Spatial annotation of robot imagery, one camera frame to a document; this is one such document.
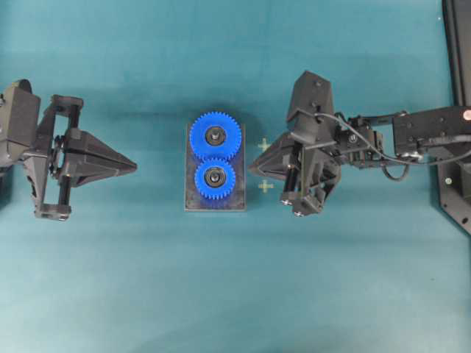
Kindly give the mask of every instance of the gear pair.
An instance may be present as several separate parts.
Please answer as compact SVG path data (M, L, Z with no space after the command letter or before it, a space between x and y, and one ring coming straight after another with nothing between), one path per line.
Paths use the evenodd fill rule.
M193 153L202 161L194 176L199 193L206 199L229 196L236 185L236 173L228 163L241 148L242 131L228 114L206 113L190 130Z

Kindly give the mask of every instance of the bolt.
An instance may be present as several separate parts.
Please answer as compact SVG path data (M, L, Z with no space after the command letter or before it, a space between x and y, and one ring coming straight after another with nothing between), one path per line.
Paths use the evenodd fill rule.
M221 179L221 175L217 172L213 172L210 175L211 182L218 182Z
M355 134L351 134L351 135L348 137L348 141L351 142L351 143L355 143L356 141L358 141L358 136L355 135Z
M212 138L213 140L218 140L218 139L219 139L219 136L220 136L220 134L219 134L218 132L214 132L214 133L211 135L211 138Z

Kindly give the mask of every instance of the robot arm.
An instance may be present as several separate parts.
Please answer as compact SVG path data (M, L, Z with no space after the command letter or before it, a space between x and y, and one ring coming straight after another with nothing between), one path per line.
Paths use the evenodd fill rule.
M25 79L11 85L2 96L0 177L12 165L22 164L32 186L36 217L65 221L71 214L71 188L132 173L137 165L79 129L83 100L53 96L38 125L39 106L39 97L32 94ZM58 115L68 119L68 128L54 138ZM44 203L48 174L60 187L56 204Z
M446 107L414 114L351 118L334 113L330 82L305 72L294 85L283 133L250 167L285 182L281 202L297 216L320 213L341 179L341 166L382 168L395 181L410 165L457 162L471 179L471 107ZM375 126L391 125L395 156L383 150ZM420 162L428 154L431 163ZM404 165L394 178L388 167Z

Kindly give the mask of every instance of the wire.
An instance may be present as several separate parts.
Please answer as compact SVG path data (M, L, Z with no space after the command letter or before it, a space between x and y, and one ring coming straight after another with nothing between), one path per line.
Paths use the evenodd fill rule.
M357 135L357 137L362 140L363 142L365 142L365 144L368 146L368 148L370 148L371 150L373 150L374 152L376 152L377 154L379 154L383 159L385 160L390 160L392 162L396 162L396 163L399 163L399 164L404 164L404 165L428 165L428 166L432 166L432 165L441 165L441 164L445 164L445 163L451 163L451 162L456 162L458 160L462 160L466 157L469 157L471 156L471 149L464 153L464 154L460 154L459 156L456 156L456 157L451 157L451 158L448 158L446 160L438 160L438 161L435 161L435 162L425 162L425 163L421 163L421 162L412 162L410 160L401 160L401 159L398 159L398 158L394 158L394 157L390 157L388 156L387 154L384 154L382 151L380 151L379 149L377 149L376 147L374 147L360 132L358 132L355 128L353 128L352 126L350 126L348 123L345 123L341 118L337 117L337 116L334 116L334 115L331 115L331 114L326 114L326 113L316 113L314 114L314 116L324 116L326 118L329 118L329 119L332 119L332 120L335 120L337 121L340 125L342 125L343 127L345 127L346 129L349 129L351 132L353 132L355 135Z
M388 178L389 180L392 180L393 182L402 182L409 174L409 169L411 169L411 166L408 164L408 165L404 165L404 171L403 171L403 174L399 177L396 177L396 176L392 176L389 171L388 171L388 167L386 167L385 165L383 165L381 167L381 170L383 171L384 175L386 175L386 178Z

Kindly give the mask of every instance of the black metal plate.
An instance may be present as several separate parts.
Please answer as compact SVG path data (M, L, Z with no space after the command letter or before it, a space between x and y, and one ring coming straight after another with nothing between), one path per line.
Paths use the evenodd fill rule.
M456 163L441 165L438 177L442 209L471 234L471 204L462 194L461 167Z
M471 105L471 1L444 0L448 52L453 80L455 105ZM442 209L471 234L471 204L463 197L462 173L456 163L439 165L439 191Z
M241 150L230 161L235 171L234 191L222 200L207 200L202 197L194 184L194 174L201 161L194 155L190 145L191 124L186 128L186 157L185 157L185 211L245 211L245 126L242 124Z

